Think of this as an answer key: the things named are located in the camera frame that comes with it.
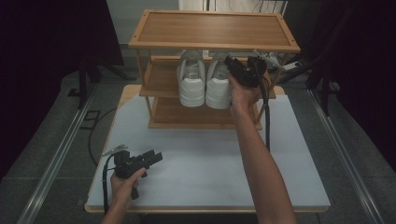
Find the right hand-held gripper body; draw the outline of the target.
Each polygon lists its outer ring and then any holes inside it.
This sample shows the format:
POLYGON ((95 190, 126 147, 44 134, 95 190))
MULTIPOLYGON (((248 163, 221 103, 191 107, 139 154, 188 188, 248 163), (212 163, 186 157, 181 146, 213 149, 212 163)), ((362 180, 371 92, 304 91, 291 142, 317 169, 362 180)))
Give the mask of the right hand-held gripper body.
POLYGON ((237 79, 237 81, 243 86, 256 88, 259 86, 259 79, 264 74, 267 69, 267 63, 264 59, 260 57, 247 58, 246 63, 240 64, 240 72, 238 74, 231 74, 237 79))

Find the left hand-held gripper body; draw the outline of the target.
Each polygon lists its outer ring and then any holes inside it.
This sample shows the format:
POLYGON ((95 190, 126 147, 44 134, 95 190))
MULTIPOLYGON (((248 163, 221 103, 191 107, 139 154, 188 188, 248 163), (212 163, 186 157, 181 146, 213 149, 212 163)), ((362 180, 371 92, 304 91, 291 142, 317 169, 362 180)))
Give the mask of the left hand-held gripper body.
POLYGON ((121 144, 113 149, 110 149, 108 152, 102 154, 103 157, 106 157, 106 162, 102 172, 102 189, 104 199, 107 200, 107 171, 108 171, 108 163, 111 159, 114 159, 114 170, 116 175, 119 178, 127 179, 136 171, 145 167, 146 159, 143 158, 142 155, 138 155, 137 157, 131 157, 130 152, 128 151, 128 147, 124 144, 121 144))

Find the white sneaker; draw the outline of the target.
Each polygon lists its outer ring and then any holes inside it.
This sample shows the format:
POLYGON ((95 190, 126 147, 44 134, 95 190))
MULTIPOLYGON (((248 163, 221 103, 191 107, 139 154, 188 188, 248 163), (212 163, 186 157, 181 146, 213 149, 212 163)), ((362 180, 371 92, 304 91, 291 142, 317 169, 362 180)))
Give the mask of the white sneaker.
POLYGON ((224 62, 228 56, 226 52, 216 53, 207 71, 205 102, 214 109, 226 109, 231 102, 229 70, 224 62))
POLYGON ((198 50, 186 50, 177 66, 179 101, 186 107, 201 106, 205 102, 205 64, 198 50))

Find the wooden shoe rack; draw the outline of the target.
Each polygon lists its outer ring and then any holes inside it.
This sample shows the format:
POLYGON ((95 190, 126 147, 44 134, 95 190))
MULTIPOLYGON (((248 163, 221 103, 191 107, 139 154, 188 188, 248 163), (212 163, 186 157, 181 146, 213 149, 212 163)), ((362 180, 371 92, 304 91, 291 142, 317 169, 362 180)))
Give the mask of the wooden shoe rack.
MULTIPOLYGON (((300 47, 281 15, 276 13, 150 10, 143 13, 128 47, 137 53, 154 49, 196 49, 225 52, 298 53, 300 47)), ((189 108, 178 99, 179 58, 166 53, 138 58, 150 128, 232 129, 227 109, 201 105, 189 108)))

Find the person's left hand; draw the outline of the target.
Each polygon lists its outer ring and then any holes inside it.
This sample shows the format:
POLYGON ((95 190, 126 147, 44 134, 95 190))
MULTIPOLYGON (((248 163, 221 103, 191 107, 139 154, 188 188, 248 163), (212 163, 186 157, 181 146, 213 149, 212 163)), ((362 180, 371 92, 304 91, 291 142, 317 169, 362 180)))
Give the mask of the person's left hand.
POLYGON ((145 172, 146 169, 141 168, 127 179, 119 178, 116 175, 111 176, 111 210, 126 212, 132 206, 132 189, 138 186, 138 178, 145 172))

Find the person's right hand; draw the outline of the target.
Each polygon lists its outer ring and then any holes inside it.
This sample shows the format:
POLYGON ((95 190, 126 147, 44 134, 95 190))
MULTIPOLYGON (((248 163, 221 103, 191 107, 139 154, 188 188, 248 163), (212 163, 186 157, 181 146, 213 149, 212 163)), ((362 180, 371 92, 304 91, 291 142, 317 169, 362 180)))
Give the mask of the person's right hand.
POLYGON ((231 84, 231 104, 232 109, 248 110, 262 98, 259 87, 250 88, 240 84, 233 75, 229 75, 231 84))

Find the black metal stand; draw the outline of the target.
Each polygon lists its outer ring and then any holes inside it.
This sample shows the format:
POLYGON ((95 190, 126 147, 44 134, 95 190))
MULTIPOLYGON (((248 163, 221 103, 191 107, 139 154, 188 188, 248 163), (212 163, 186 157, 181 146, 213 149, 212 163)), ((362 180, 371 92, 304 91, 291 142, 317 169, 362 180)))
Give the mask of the black metal stand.
POLYGON ((83 57, 79 61, 78 67, 78 89, 77 96, 79 98, 78 109, 81 109, 88 101, 87 93, 87 77, 93 83, 100 81, 100 72, 98 71, 98 65, 103 66, 118 77, 126 80, 136 80, 136 77, 129 76, 118 69, 115 65, 111 65, 100 57, 83 57))

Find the dark curtain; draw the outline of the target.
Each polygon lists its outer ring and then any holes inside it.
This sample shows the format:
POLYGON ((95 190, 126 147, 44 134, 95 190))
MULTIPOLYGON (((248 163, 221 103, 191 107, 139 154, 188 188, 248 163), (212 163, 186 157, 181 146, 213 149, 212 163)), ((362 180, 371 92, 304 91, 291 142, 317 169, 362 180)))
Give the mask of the dark curtain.
POLYGON ((302 57, 322 63, 337 98, 396 172, 396 0, 289 0, 284 14, 302 57))
POLYGON ((107 0, 0 0, 0 178, 46 117, 63 78, 122 65, 107 0))

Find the metal floor rail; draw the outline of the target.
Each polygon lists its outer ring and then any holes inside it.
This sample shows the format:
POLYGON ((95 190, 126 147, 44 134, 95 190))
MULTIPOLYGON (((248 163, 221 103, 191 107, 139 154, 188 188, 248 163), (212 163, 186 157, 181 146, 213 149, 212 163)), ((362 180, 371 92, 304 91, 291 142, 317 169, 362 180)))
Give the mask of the metal floor rail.
POLYGON ((50 192, 50 188, 64 163, 64 159, 78 133, 78 129, 88 112, 97 88, 97 84, 92 84, 89 88, 86 102, 74 116, 63 140, 61 141, 61 144, 55 150, 54 155, 49 161, 45 172, 40 177, 30 199, 24 206, 16 224, 34 224, 35 219, 50 192))
POLYGON ((385 224, 384 219, 382 218, 381 213, 378 210, 378 207, 375 203, 375 200, 365 185, 361 174, 347 153, 347 149, 339 135, 336 131, 332 120, 329 116, 325 114, 325 112, 321 108, 320 100, 318 94, 313 90, 307 90, 307 93, 311 100, 313 101, 314 107, 317 110, 318 116, 329 135, 332 144, 335 148, 339 161, 341 162, 346 175, 351 181, 352 187, 355 190, 357 197, 361 203, 361 206, 369 219, 371 224, 385 224))

